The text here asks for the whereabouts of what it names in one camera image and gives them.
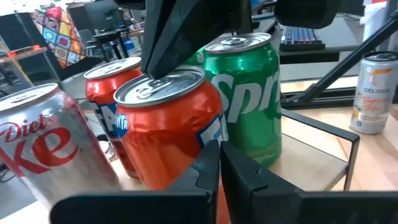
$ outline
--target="diet coke can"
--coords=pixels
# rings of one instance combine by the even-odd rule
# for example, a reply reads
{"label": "diet coke can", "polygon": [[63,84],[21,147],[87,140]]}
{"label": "diet coke can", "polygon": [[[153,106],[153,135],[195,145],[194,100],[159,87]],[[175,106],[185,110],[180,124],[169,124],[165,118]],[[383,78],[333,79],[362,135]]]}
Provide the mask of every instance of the diet coke can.
{"label": "diet coke can", "polygon": [[0,99],[0,160],[48,208],[70,195],[120,189],[76,101],[56,83]]}
{"label": "diet coke can", "polygon": [[379,134],[387,122],[398,82],[398,52],[370,52],[361,61],[351,128]]}

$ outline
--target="floor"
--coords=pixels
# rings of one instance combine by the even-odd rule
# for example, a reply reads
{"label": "floor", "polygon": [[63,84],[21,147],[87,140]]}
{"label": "floor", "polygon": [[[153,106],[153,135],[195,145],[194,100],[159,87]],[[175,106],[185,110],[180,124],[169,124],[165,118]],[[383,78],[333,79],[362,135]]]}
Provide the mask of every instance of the floor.
{"label": "floor", "polygon": [[[354,35],[358,41],[362,39],[362,31],[359,27],[358,21],[347,20],[348,25],[353,30]],[[317,63],[317,66],[312,64],[304,65],[283,65],[281,68],[282,81],[295,80],[297,77],[303,78],[319,78],[322,77],[326,72],[335,66],[333,63]],[[84,99],[85,98],[85,79],[82,75],[77,75],[71,78],[68,82],[63,85],[63,89],[73,98]],[[88,117],[90,126],[93,128],[95,134],[101,134],[103,130],[99,125],[98,120],[94,116]],[[22,184],[18,178],[13,178],[6,183],[0,183],[0,219],[10,215],[11,213],[24,208],[25,206],[33,203],[35,198],[28,191],[24,184]]]}

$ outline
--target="sprite can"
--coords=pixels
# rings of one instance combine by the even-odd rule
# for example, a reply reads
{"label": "sprite can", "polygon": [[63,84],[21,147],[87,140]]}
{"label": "sprite can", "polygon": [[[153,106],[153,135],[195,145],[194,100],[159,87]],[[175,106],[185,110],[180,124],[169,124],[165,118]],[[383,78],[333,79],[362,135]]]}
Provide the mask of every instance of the sprite can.
{"label": "sprite can", "polygon": [[271,35],[241,34],[205,46],[206,77],[220,91],[229,141],[264,167],[282,151],[279,57]]}
{"label": "sprite can", "polygon": [[183,65],[196,65],[202,66],[205,61],[205,47],[201,47],[198,51],[196,51],[188,60],[186,60]]}

